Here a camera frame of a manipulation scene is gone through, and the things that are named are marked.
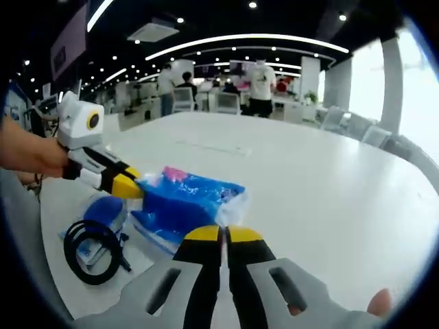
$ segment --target ceiling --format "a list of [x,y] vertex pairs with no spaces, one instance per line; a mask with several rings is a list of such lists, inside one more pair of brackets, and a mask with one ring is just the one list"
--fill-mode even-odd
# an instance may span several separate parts
[[[37,13],[26,25],[29,27],[22,42],[20,58],[16,59],[14,79],[31,99],[41,98],[41,87],[51,82],[49,63],[50,47],[69,19],[85,3],[88,4],[88,20],[104,0],[53,0],[46,6],[38,6]],[[263,56],[268,62],[300,65],[302,53],[306,56],[320,54],[322,69],[330,63],[342,61],[352,51],[379,37],[388,36],[401,25],[401,15],[393,0],[314,0],[269,1],[256,0],[257,8],[250,9],[247,0],[114,0],[87,34],[87,51],[72,67],[63,73],[52,87],[55,91],[71,86],[82,78],[92,88],[109,75],[127,68],[118,78],[129,80],[156,73],[157,68],[173,58],[188,58],[196,64],[229,60],[254,60]],[[339,20],[340,12],[347,16]],[[177,18],[184,23],[177,23]],[[160,19],[173,25],[179,32],[158,42],[142,42],[137,45],[127,40],[131,34],[152,19]],[[300,36],[333,43],[347,48],[348,54],[334,49],[290,40],[264,38],[225,40],[181,49],[145,61],[146,56],[169,47],[203,38],[230,34],[283,34]],[[297,73],[297,70],[284,69]],[[201,74],[195,70],[195,76]]]

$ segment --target white t-shirt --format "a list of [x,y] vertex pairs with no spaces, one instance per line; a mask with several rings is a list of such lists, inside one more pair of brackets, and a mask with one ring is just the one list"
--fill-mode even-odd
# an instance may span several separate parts
[[172,84],[172,80],[174,79],[174,76],[172,75],[171,70],[169,69],[163,69],[157,78],[157,84],[158,84],[158,94],[164,95],[169,94],[174,89],[174,85]]
[[269,101],[272,98],[271,85],[276,86],[276,74],[274,69],[265,64],[257,62],[248,71],[250,81],[250,98]]

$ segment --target human arm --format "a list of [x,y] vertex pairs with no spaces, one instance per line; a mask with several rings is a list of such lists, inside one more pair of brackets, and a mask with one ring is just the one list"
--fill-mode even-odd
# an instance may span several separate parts
[[54,138],[42,138],[23,130],[4,117],[0,130],[0,166],[27,173],[62,176],[68,162],[66,151]]

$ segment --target coiled black cable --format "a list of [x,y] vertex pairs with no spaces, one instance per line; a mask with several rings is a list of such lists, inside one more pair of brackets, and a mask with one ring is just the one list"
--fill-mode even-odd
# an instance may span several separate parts
[[[93,239],[102,244],[111,253],[111,262],[104,273],[93,275],[86,273],[78,262],[76,250],[82,241]],[[83,282],[97,286],[111,279],[117,272],[119,265],[131,271],[129,264],[122,254],[122,246],[116,234],[104,224],[96,221],[83,220],[74,223],[67,230],[64,237],[64,255],[70,269]]]

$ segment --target desk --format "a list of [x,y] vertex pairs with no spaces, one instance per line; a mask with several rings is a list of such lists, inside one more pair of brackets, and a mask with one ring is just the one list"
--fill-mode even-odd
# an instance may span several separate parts
[[[392,154],[336,134],[190,112],[122,132],[112,150],[142,173],[169,165],[247,187],[251,201],[243,224],[262,233],[278,258],[325,282],[333,300],[349,309],[365,310],[383,287],[401,297],[436,241],[439,196],[424,175]],[[65,227],[61,221],[75,215],[72,196],[86,192],[92,193],[75,182],[50,180],[41,197],[47,260],[74,317],[115,304],[132,278],[120,269],[103,286],[86,287],[68,268],[57,233]],[[141,250],[127,252],[130,262],[139,257],[136,271],[151,264]]]

